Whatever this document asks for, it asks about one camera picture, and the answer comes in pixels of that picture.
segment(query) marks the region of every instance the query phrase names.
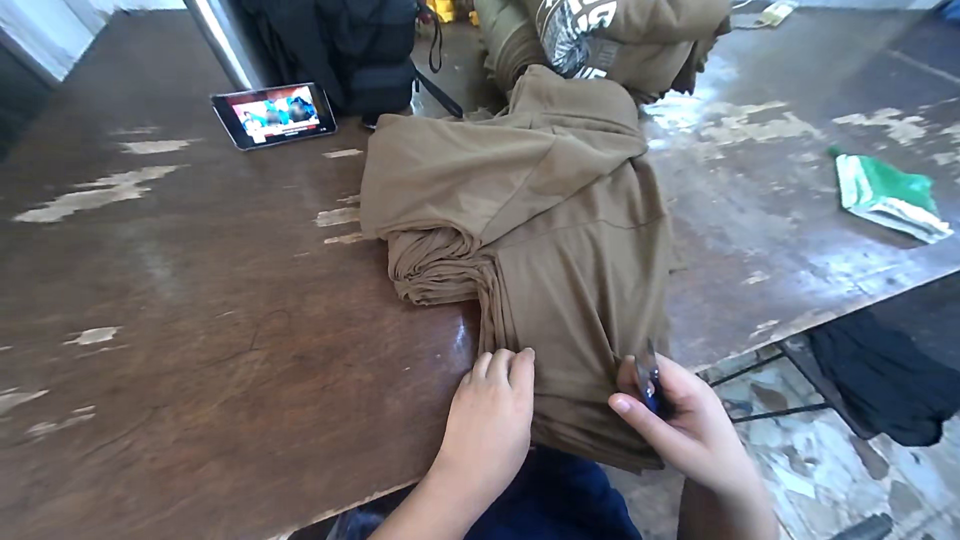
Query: worn table surface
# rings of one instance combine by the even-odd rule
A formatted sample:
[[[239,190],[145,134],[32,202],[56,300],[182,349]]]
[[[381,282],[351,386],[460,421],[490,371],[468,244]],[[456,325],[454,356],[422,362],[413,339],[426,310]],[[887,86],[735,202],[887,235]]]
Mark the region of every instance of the worn table surface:
[[[884,52],[904,23],[857,41],[837,13],[725,37],[695,99],[647,110],[688,366],[960,265],[956,239],[837,208],[831,142],[933,175],[960,212],[957,81]],[[437,81],[495,108],[476,32],[447,28]],[[331,225],[355,220],[364,156],[324,156],[365,149],[354,120],[240,153],[207,102],[225,90],[187,13],[120,15],[0,168],[0,535],[268,538],[414,481],[439,446],[476,305],[400,302],[384,245]]]

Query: smartphone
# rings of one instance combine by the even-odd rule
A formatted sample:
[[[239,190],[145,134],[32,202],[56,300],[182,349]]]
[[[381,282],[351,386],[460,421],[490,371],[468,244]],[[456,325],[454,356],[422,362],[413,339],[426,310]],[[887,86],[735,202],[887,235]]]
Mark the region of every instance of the smartphone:
[[[240,150],[337,131],[326,94],[313,83],[217,94],[210,103]]]

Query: dark blue pants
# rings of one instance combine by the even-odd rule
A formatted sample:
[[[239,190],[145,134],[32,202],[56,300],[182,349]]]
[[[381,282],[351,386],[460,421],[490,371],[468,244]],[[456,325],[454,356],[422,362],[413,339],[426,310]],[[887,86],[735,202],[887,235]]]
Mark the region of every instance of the dark blue pants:
[[[467,540],[641,540],[623,497],[600,466],[536,447]]]

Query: scissors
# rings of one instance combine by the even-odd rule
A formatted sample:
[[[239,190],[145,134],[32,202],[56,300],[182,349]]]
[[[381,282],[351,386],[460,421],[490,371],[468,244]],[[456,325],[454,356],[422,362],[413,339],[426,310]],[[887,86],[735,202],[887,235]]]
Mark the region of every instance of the scissors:
[[[660,386],[660,368],[657,366],[657,351],[654,349],[653,339],[647,338],[647,354],[637,357],[634,367],[643,404],[660,418],[669,416],[671,407],[663,396],[663,387]]]

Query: hand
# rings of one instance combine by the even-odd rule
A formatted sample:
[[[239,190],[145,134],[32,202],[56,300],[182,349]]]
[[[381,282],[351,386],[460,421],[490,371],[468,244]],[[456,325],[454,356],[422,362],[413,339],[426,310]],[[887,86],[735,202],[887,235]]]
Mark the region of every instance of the hand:
[[[641,403],[633,356],[626,356],[608,403],[660,456],[681,473],[720,496],[740,500],[763,494],[759,473],[720,399],[700,378],[657,355],[663,397],[675,408],[668,421]]]
[[[460,381],[429,478],[468,491],[486,508],[511,480],[530,448],[534,351],[483,353]]]

